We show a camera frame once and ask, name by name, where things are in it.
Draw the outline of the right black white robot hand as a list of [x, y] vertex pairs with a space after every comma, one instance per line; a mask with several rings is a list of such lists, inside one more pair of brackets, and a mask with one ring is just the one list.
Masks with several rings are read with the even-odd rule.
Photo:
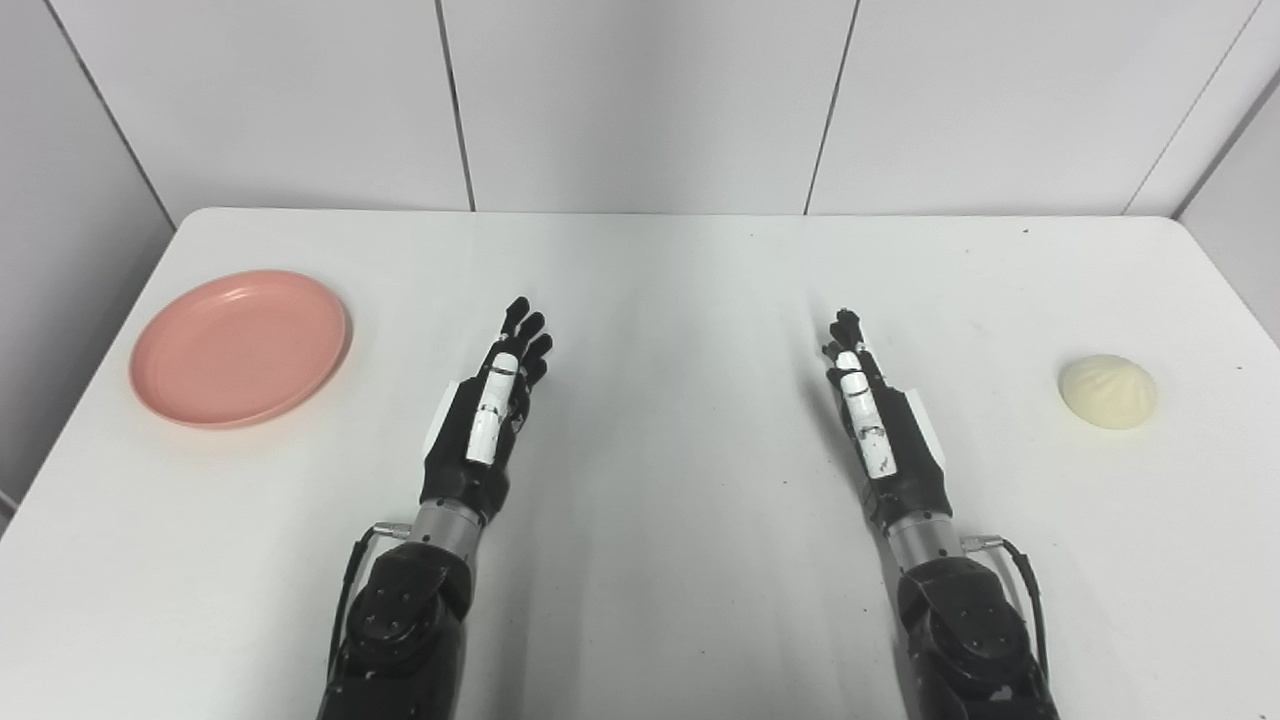
[[826, 377], [840, 420], [867, 478], [864, 496], [872, 521], [887, 533], [906, 518], [951, 518], [945, 471], [925, 437], [923, 415], [906, 392], [886, 380], [861, 318], [840, 309], [822, 352], [829, 360]]

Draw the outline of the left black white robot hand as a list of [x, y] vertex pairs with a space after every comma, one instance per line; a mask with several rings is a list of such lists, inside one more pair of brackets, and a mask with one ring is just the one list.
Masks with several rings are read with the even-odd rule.
[[518, 296], [476, 374], [462, 380], [424, 459], [421, 503], [456, 503], [483, 525], [509, 495], [507, 466], [529, 419], [532, 388], [547, 374], [547, 319]]

